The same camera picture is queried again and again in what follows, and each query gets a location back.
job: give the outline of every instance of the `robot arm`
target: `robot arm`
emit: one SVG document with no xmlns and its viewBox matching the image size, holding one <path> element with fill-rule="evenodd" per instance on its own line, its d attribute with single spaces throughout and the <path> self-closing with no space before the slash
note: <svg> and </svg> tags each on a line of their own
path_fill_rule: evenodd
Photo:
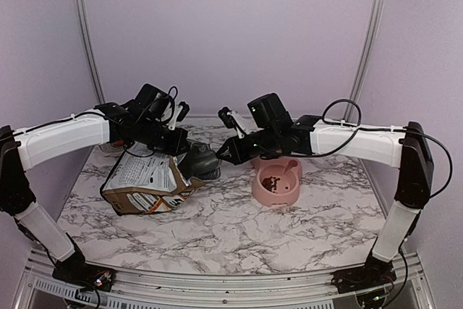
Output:
<svg viewBox="0 0 463 309">
<path fill-rule="evenodd" d="M 332 284 L 345 293 L 388 283 L 388 278 L 395 280 L 392 259 L 430 199 L 433 160 L 420 136 L 422 127 L 416 122 L 407 127 L 352 126 L 308 115 L 293 122 L 275 93 L 250 102 L 248 107 L 260 128 L 256 132 L 246 132 L 245 128 L 250 129 L 246 120 L 236 117 L 234 111 L 223 108 L 218 113 L 228 128 L 238 132 L 224 143 L 218 158 L 240 164 L 256 156 L 304 158 L 336 153 L 400 169 L 394 204 L 365 265 L 336 272 Z"/>
<path fill-rule="evenodd" d="M 168 94 L 147 84 L 123 106 L 106 103 L 29 129 L 0 129 L 0 209 L 13 216 L 18 227 L 56 259 L 57 279 L 91 283 L 105 290 L 111 288 L 114 271 L 85 263 L 74 241 L 37 203 L 25 171 L 77 149 L 120 140 L 128 145 L 144 143 L 173 156 L 185 153 L 190 149 L 187 131 L 176 123 L 188 111 L 185 102 L 177 106 Z"/>
</svg>

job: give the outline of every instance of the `pink bowl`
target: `pink bowl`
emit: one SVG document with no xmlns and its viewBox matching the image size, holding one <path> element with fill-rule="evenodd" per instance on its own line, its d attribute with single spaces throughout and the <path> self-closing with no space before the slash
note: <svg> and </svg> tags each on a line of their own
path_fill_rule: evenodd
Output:
<svg viewBox="0 0 463 309">
<path fill-rule="evenodd" d="M 276 208 L 297 202 L 301 192 L 300 161 L 287 157 L 267 161 L 255 158 L 251 164 L 258 171 L 252 183 L 252 195 L 260 204 Z"/>
</svg>

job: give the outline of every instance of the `black cable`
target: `black cable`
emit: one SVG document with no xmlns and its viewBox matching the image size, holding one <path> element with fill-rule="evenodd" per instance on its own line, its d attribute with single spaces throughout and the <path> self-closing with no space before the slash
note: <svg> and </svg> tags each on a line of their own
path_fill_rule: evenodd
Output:
<svg viewBox="0 0 463 309">
<path fill-rule="evenodd" d="M 171 96 L 171 92 L 175 90 L 175 96 Z M 168 124 L 172 117 L 174 116 L 174 110 L 175 110 L 175 98 L 179 95 L 179 89 L 176 87 L 176 86 L 172 86 L 169 88 L 169 92 L 164 96 L 164 97 L 160 97 L 160 98 L 157 98 L 155 99 L 154 101 L 152 101 L 151 103 L 149 103 L 143 110 L 142 110 L 142 113 L 139 115 L 139 117 L 137 118 L 137 120 L 134 122 L 134 125 L 136 125 L 143 117 L 143 115 L 145 114 L 145 112 L 154 105 L 154 103 L 158 103 L 159 101 L 162 101 L 164 99 L 168 99 L 169 100 L 169 104 L 170 104 L 170 107 L 171 107 L 171 116 L 165 120 L 165 121 L 162 121 L 161 124 L 162 125 L 165 125 L 165 124 Z"/>
<path fill-rule="evenodd" d="M 335 126 L 339 126 L 339 125 L 344 125 L 344 126 L 348 126 L 348 127 L 353 127 L 355 126 L 355 124 L 349 124 L 349 123 L 343 123 L 343 122 L 340 122 L 340 121 L 327 121 L 326 120 L 326 114 L 328 113 L 328 111 L 335 105 L 337 104 L 340 104 L 340 103 L 348 103 L 348 104 L 351 104 L 353 105 L 356 110 L 357 110 L 357 113 L 358 113 L 358 119 L 357 119 L 357 127 L 359 127 L 361 124 L 362 124 L 362 110 L 360 109 L 360 106 L 359 104 L 355 103 L 354 101 L 351 101 L 350 99 L 338 99 L 337 101 L 334 101 L 333 103 L 331 103 L 330 105 L 328 105 L 326 108 L 325 108 L 325 111 L 322 113 L 321 115 L 321 120 L 323 121 L 323 123 L 325 124 L 330 124 L 330 125 L 335 125 Z"/>
<path fill-rule="evenodd" d="M 411 134 L 416 134 L 416 135 L 419 135 L 421 137 L 425 137 L 426 139 L 431 140 L 433 143 L 435 143 L 436 145 L 442 148 L 443 152 L 446 153 L 447 159 L 449 160 L 449 176 L 447 177 L 447 181 L 445 182 L 445 184 L 443 184 L 443 186 L 440 189 L 438 189 L 435 193 L 433 193 L 430 196 L 430 198 L 434 198 L 435 196 L 441 194 L 442 191 L 444 191 L 447 188 L 447 186 L 449 186 L 451 178 L 454 175 L 454 162 L 451 159 L 450 151 L 446 148 L 446 146 L 443 143 L 441 143 L 439 140 L 435 139 L 434 137 L 431 137 L 430 135 L 420 133 L 420 132 L 413 132 L 412 130 L 407 130 L 407 132 Z"/>
<path fill-rule="evenodd" d="M 402 251 L 402 249 L 399 248 L 399 254 L 400 256 L 402 257 L 402 260 L 404 261 L 404 264 L 405 264 L 405 279 L 404 279 L 404 283 L 402 284 L 402 286 L 400 287 L 399 291 L 397 291 L 396 295 L 394 297 L 392 297 L 392 299 L 387 302 L 385 305 L 383 305 L 383 308 L 387 308 L 388 306 L 390 306 L 392 304 L 393 301 L 395 301 L 397 299 L 397 297 L 402 293 L 402 291 L 404 290 L 405 286 L 407 285 L 407 280 L 408 280 L 408 263 L 407 263 L 407 259 L 405 258 L 405 255 L 404 255 L 404 252 Z"/>
<path fill-rule="evenodd" d="M 56 268 L 56 261 L 51 257 L 50 255 L 50 252 L 48 251 L 48 249 L 46 247 L 43 246 L 42 244 L 42 247 L 45 249 L 45 252 L 46 252 L 46 255 L 48 256 L 48 259 L 50 260 L 51 264 L 53 264 L 53 267 Z M 78 293 L 80 293 L 83 289 L 91 289 L 95 292 L 96 294 L 96 297 L 97 297 L 97 303 L 96 303 L 96 307 L 95 309 L 99 309 L 100 308 L 100 305 L 101 305 L 101 296 L 100 296 L 100 293 L 98 291 L 98 289 L 96 288 L 96 286 L 93 286 L 92 284 L 90 284 L 89 282 L 84 282 L 84 281 L 80 281 L 80 280 L 75 280 L 74 281 L 76 282 L 79 282 L 81 284 L 83 284 L 85 287 L 83 287 L 82 289 L 79 289 L 78 291 L 79 292 L 76 292 L 76 296 Z"/>
<path fill-rule="evenodd" d="M 170 96 L 170 94 L 171 94 L 171 92 L 172 92 L 173 90 L 175 90 L 175 96 Z M 174 116 L 175 98 L 176 98 L 178 95 L 179 95 L 179 89 L 178 89 L 176 86 L 170 87 L 170 88 L 169 88 L 169 92 L 167 93 L 166 96 L 160 97 L 160 98 L 154 100 L 153 102 L 151 102 L 148 106 L 146 106 L 146 107 L 143 109 L 142 113 L 139 115 L 138 119 L 135 121 L 134 124 L 137 124 L 137 123 L 141 120 L 143 114 L 144 114 L 144 113 L 145 113 L 156 101 L 159 101 L 159 100 L 161 100 L 161 99 L 163 99 L 163 98 L 168 98 L 168 99 L 169 99 L 169 103 L 170 103 L 171 109 L 172 109 L 172 113 L 171 113 L 170 118 L 167 119 L 167 120 L 165 121 L 166 124 L 169 123 L 169 122 L 171 121 L 172 117 Z M 44 128 L 44 127 L 47 127 L 47 126 L 51 126 L 51 125 L 53 125 L 53 124 L 60 124 L 60 123 L 69 122 L 69 121 L 72 121 L 73 119 L 76 119 L 76 118 L 78 118 L 78 117 L 80 117 L 80 116 L 83 116 L 83 115 L 96 115 L 96 116 L 99 116 L 99 117 L 103 117 L 104 119 L 106 119 L 106 120 L 108 120 L 108 121 L 110 121 L 110 122 L 113 122 L 113 123 L 115 123 L 115 124 L 117 124 L 117 125 L 119 125 L 119 126 L 121 126 L 121 127 L 133 127 L 133 126 L 124 126 L 123 124 L 119 123 L 119 122 L 116 121 L 115 119 L 112 119 L 111 117 L 107 117 L 107 116 L 104 115 L 104 114 L 99 114 L 98 112 L 94 112 L 94 111 L 84 111 L 84 112 L 81 112 L 80 114 L 77 114 L 75 117 L 67 117 L 66 119 L 56 119 L 56 120 L 54 120 L 54 121 L 50 121 L 50 122 L 46 122 L 46 123 L 40 124 L 40 125 L 38 125 L 38 126 L 34 126 L 34 127 L 32 127 L 32 128 L 29 128 L 29 129 L 25 130 L 24 132 L 20 132 L 20 133 L 13 134 L 13 137 L 18 136 L 18 135 L 21 135 L 21 134 L 24 134 L 24 133 L 33 132 L 34 130 L 39 130 L 40 128 Z"/>
<path fill-rule="evenodd" d="M 349 104 L 353 105 L 356 108 L 356 110 L 358 112 L 357 126 L 355 126 L 353 124 L 348 124 L 348 123 L 332 122 L 332 121 L 327 121 L 326 120 L 326 114 L 328 113 L 328 111 L 333 106 L 335 106 L 336 104 L 339 104 L 339 103 L 349 103 Z M 449 175 L 447 177 L 446 182 L 443 184 L 443 186 L 439 190 L 437 190 L 435 193 L 433 193 L 430 196 L 430 198 L 434 198 L 435 196 L 441 194 L 449 186 L 450 181 L 451 181 L 451 179 L 453 177 L 453 173 L 454 173 L 454 164 L 453 164 L 453 161 L 451 159 L 451 154 L 450 154 L 450 151 L 447 149 L 447 147 L 443 143 L 441 143 L 439 140 L 435 139 L 434 137 L 431 137 L 430 135 L 427 135 L 425 133 L 415 132 L 414 130 L 409 130 L 407 127 L 398 128 L 398 129 L 394 129 L 394 130 L 391 129 L 391 128 L 386 128 L 386 127 L 377 127 L 377 128 L 360 127 L 361 121 L 362 121 L 362 110 L 361 110 L 360 106 L 357 103 L 355 103 L 354 101 L 351 101 L 350 99 L 339 99 L 339 100 L 334 101 L 333 103 L 329 104 L 325 108 L 325 110 L 323 112 L 322 121 L 324 123 L 330 124 L 330 125 L 344 125 L 346 127 L 355 127 L 355 131 L 352 133 L 352 135 L 349 137 L 349 139 L 347 139 L 345 142 L 343 142 L 337 148 L 335 148 L 335 149 L 333 149 L 333 150 L 331 150 L 331 151 L 329 151 L 327 153 L 320 153 L 320 154 L 314 154 L 314 155 L 297 155 L 297 154 L 293 154 L 293 153 L 283 154 L 283 153 L 275 152 L 275 151 L 269 150 L 267 148 L 264 148 L 261 144 L 254 143 L 254 145 L 261 148 L 265 152 L 271 153 L 271 154 L 273 154 L 275 156 L 286 156 L 286 157 L 292 157 L 292 158 L 322 158 L 322 157 L 333 155 L 336 152 L 340 151 L 342 148 L 344 148 L 346 145 L 348 145 L 352 141 L 352 139 L 354 139 L 355 135 L 357 134 L 357 132 L 359 130 L 362 130 L 363 132 L 392 132 L 392 131 L 394 131 L 394 132 L 402 132 L 402 133 L 414 134 L 414 135 L 418 135 L 420 137 L 424 137 L 424 138 L 432 141 L 436 145 L 438 145 L 440 148 L 442 148 L 443 152 L 446 154 L 447 159 L 449 161 Z M 239 131 L 242 132 L 246 137 L 247 134 L 240 127 L 240 125 L 236 124 L 236 126 L 239 129 Z"/>
<path fill-rule="evenodd" d="M 138 157 L 138 158 L 148 158 L 148 157 L 152 157 L 152 156 L 154 156 L 154 154 L 156 153 L 155 151 L 153 151 L 153 152 L 150 153 L 149 155 L 136 155 L 136 154 L 130 152 L 130 151 L 129 151 L 129 148 L 126 147 L 126 146 L 124 146 L 124 152 L 125 152 L 125 153 L 128 153 L 128 154 L 131 155 L 131 156 Z"/>
<path fill-rule="evenodd" d="M 72 117 L 68 117 L 67 119 L 56 119 L 54 121 L 46 122 L 46 123 L 40 124 L 38 126 L 29 128 L 29 129 L 25 130 L 24 133 L 29 133 L 29 132 L 32 132 L 34 130 L 39 130 L 40 128 L 51 126 L 53 124 L 65 123 L 65 122 L 69 122 L 69 121 L 72 121 L 72 120 L 73 120 Z"/>
</svg>

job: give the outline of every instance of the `white marble tabletop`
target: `white marble tabletop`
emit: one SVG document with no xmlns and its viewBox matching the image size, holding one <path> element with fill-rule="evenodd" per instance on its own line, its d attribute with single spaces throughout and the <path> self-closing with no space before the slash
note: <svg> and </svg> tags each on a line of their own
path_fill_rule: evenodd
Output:
<svg viewBox="0 0 463 309">
<path fill-rule="evenodd" d="M 233 133 L 219 119 L 186 119 L 189 138 L 217 150 Z M 299 200 L 270 209 L 251 195 L 250 164 L 223 163 L 219 180 L 172 212 L 117 216 L 100 196 L 116 162 L 95 148 L 59 218 L 89 261 L 190 274 L 274 274 L 363 262 L 384 217 L 360 164 L 302 160 Z"/>
</svg>

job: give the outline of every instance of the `lavender backdrop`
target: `lavender backdrop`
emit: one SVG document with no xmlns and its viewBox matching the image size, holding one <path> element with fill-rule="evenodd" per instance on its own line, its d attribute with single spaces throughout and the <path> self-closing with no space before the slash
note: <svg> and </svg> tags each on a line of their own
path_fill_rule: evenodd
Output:
<svg viewBox="0 0 463 309">
<path fill-rule="evenodd" d="M 294 116 L 349 95 L 372 0 L 85 0 L 107 99 L 179 86 L 193 114 L 278 92 Z"/>
<path fill-rule="evenodd" d="M 369 123 L 419 121 L 454 158 L 453 182 L 426 206 L 407 245 L 418 249 L 437 308 L 461 308 L 463 301 L 462 76 L 463 0 L 386 0 L 360 103 Z M 437 190 L 448 164 L 441 150 L 431 150 Z M 397 173 L 368 168 L 390 204 Z"/>
<path fill-rule="evenodd" d="M 0 0 L 0 126 L 27 127 L 95 105 L 73 0 Z M 57 217 L 86 151 L 27 173 Z M 0 213 L 0 308 L 10 308 L 30 243 Z"/>
</svg>

